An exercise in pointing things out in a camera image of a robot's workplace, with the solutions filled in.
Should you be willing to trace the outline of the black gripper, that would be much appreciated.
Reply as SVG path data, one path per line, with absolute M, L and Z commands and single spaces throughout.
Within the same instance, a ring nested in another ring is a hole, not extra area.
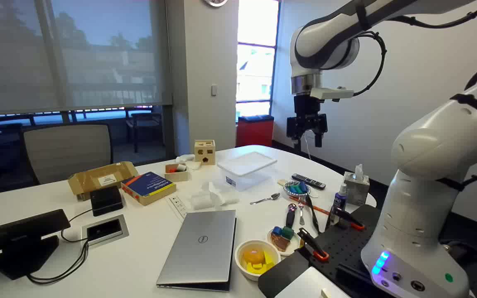
M 326 115 L 320 112 L 320 99 L 308 94 L 293 97 L 295 115 L 287 119 L 287 135 L 293 140 L 293 148 L 302 150 L 302 135 L 311 128 L 315 147 L 321 147 L 323 133 L 328 130 Z

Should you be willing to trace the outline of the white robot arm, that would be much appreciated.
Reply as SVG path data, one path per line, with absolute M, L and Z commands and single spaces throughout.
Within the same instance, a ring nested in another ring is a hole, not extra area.
M 348 89 L 320 84 L 323 69 L 345 67 L 360 37 L 384 19 L 416 26 L 419 13 L 446 13 L 472 0 L 350 0 L 295 29 L 290 46 L 295 114 L 287 135 L 325 132 L 320 104 Z M 439 243 L 444 221 L 477 163 L 477 77 L 447 102 L 408 125 L 393 143 L 398 167 L 361 261 L 379 289 L 396 298 L 467 298 L 469 276 Z

